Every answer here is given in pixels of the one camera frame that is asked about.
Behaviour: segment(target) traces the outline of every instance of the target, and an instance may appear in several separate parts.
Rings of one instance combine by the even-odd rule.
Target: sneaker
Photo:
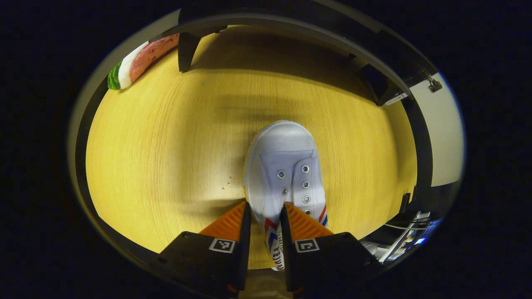
[[[284,202],[327,227],[318,150],[309,131],[296,122],[276,121],[255,135],[244,162],[243,186],[279,269],[285,267],[279,223]]]

